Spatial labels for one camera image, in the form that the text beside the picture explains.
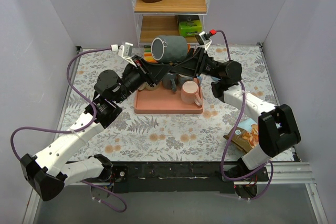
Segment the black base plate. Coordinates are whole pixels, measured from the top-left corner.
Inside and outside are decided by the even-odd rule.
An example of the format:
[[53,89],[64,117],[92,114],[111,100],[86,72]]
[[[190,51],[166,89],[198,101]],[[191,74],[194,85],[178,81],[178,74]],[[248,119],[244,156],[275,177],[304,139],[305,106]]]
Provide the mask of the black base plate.
[[116,194],[144,192],[214,191],[233,194],[234,183],[220,173],[220,162],[113,162],[106,181],[87,178],[85,181],[113,184]]

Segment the floral table mat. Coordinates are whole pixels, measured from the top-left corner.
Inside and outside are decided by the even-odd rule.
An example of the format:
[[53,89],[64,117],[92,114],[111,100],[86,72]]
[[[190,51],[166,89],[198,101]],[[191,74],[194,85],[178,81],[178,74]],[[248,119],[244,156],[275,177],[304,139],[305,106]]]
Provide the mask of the floral table mat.
[[[121,74],[125,61],[115,52],[87,54],[75,66],[75,91],[68,95],[61,128],[70,127],[92,98],[98,75],[107,69]],[[213,97],[212,79],[202,77],[204,99],[201,114],[136,114],[134,97],[121,104],[122,113],[102,133],[78,150],[72,161],[82,161],[102,154],[111,161],[235,161],[242,152],[226,147],[228,134],[239,111]]]

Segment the blue floral mug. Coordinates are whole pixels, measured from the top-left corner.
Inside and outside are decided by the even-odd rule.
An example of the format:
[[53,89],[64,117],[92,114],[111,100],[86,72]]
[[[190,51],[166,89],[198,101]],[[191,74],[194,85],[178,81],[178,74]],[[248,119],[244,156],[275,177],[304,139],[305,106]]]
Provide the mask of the blue floral mug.
[[201,85],[201,82],[202,82],[202,78],[199,76],[199,77],[196,77],[196,78],[193,78],[193,77],[188,77],[188,76],[184,76],[182,74],[178,74],[177,75],[177,80],[178,80],[178,83],[179,83],[179,86],[181,87],[185,82],[187,81],[194,81],[196,82],[199,86]]

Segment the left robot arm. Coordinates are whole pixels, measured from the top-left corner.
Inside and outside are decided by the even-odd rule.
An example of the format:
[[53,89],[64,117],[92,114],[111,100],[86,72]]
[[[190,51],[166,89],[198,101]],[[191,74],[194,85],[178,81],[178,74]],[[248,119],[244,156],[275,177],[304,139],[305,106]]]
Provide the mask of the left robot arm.
[[158,84],[173,69],[172,64],[149,63],[138,56],[130,58],[122,76],[113,70],[99,74],[93,100],[76,122],[62,131],[53,143],[34,155],[19,158],[24,178],[43,201],[54,199],[64,187],[87,178],[106,182],[112,163],[101,154],[83,162],[69,159],[89,140],[103,132],[122,112],[118,106],[144,83]]

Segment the chips bag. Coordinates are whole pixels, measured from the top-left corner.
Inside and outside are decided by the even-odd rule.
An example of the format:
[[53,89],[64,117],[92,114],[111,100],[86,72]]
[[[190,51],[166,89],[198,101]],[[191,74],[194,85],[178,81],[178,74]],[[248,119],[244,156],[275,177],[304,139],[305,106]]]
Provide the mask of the chips bag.
[[251,118],[241,121],[236,130],[231,129],[224,138],[228,140],[232,132],[232,143],[244,153],[248,153],[259,144],[258,124]]

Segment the green mug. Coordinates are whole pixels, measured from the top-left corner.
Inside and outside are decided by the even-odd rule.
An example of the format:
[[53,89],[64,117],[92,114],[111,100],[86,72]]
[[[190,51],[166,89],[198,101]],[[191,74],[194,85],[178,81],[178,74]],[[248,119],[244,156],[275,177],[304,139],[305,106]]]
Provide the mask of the green mug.
[[144,84],[144,88],[145,88],[146,90],[149,90],[149,91],[156,90],[156,89],[159,88],[159,86],[160,86],[160,84],[154,85],[153,87],[150,86],[148,83],[145,83],[145,84]]

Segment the pink mug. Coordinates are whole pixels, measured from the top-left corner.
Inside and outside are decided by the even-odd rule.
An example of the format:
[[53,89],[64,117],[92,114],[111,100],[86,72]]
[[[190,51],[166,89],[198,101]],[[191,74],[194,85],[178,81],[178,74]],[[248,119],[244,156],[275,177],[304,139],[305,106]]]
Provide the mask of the pink mug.
[[199,95],[199,86],[194,81],[187,81],[181,88],[181,100],[186,104],[196,104],[202,106],[203,101]]

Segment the dark grey mug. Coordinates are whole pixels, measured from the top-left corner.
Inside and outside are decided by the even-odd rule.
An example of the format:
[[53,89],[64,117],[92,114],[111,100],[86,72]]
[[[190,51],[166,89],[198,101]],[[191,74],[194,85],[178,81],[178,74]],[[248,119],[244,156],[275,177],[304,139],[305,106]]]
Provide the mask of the dark grey mug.
[[153,39],[151,53],[158,63],[179,62],[185,59],[188,45],[182,36],[161,35]]

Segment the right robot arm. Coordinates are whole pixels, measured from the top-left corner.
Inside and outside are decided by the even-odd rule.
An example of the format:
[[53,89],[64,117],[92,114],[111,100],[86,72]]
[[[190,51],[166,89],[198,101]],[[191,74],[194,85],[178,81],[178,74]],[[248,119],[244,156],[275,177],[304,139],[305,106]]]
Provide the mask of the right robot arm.
[[242,66],[228,60],[219,62],[208,56],[204,48],[190,51],[189,57],[173,64],[172,71],[190,77],[200,74],[217,78],[212,82],[213,96],[239,109],[258,125],[259,142],[239,158],[237,166],[223,175],[230,180],[251,180],[271,158],[290,149],[301,141],[299,129],[290,106],[272,103],[247,93],[241,82]]

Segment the green tissue pack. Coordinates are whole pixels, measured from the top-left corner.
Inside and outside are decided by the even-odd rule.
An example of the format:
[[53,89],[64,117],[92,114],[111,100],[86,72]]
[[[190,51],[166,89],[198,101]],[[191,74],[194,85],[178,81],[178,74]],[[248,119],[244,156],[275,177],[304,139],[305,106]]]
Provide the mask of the green tissue pack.
[[182,37],[193,37],[202,32],[202,22],[193,20],[189,22],[179,22],[179,35]]

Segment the dark tissue pack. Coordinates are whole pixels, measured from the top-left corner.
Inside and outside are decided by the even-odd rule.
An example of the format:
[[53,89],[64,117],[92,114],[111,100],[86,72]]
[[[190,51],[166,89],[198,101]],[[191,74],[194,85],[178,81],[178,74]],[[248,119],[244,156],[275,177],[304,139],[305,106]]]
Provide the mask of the dark tissue pack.
[[198,15],[177,15],[176,20],[178,24],[180,22],[193,22],[193,21],[199,20],[199,16]]

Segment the blue-grey mug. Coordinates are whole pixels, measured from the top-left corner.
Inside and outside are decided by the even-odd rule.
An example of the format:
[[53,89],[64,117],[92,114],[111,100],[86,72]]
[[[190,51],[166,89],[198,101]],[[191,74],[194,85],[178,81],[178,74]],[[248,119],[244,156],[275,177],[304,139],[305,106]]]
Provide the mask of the blue-grey mug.
[[172,90],[173,93],[177,91],[177,74],[176,73],[167,73],[161,80],[162,86],[165,89]]

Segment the pink tray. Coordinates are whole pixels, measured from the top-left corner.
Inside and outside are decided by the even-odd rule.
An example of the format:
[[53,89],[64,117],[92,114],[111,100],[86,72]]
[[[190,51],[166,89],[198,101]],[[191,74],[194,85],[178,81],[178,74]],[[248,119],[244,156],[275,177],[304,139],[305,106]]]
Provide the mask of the pink tray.
[[174,93],[161,84],[155,90],[137,91],[134,99],[137,114],[201,114],[203,105],[186,104],[181,100],[181,89]]

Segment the aluminium frame rail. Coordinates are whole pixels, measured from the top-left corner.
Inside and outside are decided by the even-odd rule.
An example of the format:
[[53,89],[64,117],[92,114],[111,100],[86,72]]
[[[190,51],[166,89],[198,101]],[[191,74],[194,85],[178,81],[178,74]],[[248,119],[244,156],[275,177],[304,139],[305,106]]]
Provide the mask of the aluminium frame rail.
[[[32,162],[27,167],[23,167],[24,176],[29,183],[36,189],[46,189],[55,187],[62,189],[65,186],[78,182],[87,182],[87,178],[98,178],[100,181],[106,181],[112,173],[113,163],[100,162],[96,158],[90,158],[83,162],[68,163],[63,166],[61,171],[55,175],[48,174],[47,168],[41,168],[36,162]],[[231,168],[230,164],[224,164],[224,172]],[[246,176],[243,179],[230,180],[229,176],[222,177],[225,180],[237,182],[242,185],[253,185],[256,182],[266,183],[271,179],[276,183],[306,183],[312,181],[312,171],[308,164],[303,163],[277,163],[268,164],[259,171]]]

